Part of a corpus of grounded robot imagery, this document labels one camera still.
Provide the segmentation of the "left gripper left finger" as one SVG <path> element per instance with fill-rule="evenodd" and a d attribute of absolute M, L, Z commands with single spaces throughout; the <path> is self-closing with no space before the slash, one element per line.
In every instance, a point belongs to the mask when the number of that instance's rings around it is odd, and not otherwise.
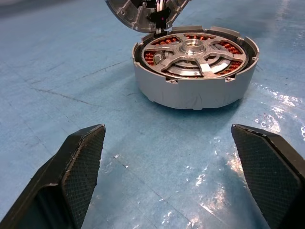
<path fill-rule="evenodd" d="M 80 229 L 94 189 L 106 128 L 70 134 L 43 164 L 0 222 L 2 229 Z"/>

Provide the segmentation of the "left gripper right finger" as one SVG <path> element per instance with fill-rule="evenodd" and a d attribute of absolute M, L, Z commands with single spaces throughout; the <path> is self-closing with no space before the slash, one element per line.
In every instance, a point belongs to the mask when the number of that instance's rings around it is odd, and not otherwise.
<path fill-rule="evenodd" d="M 305 227 L 305 160 L 280 135 L 246 125 L 231 127 L 244 176 L 272 229 Z"/>

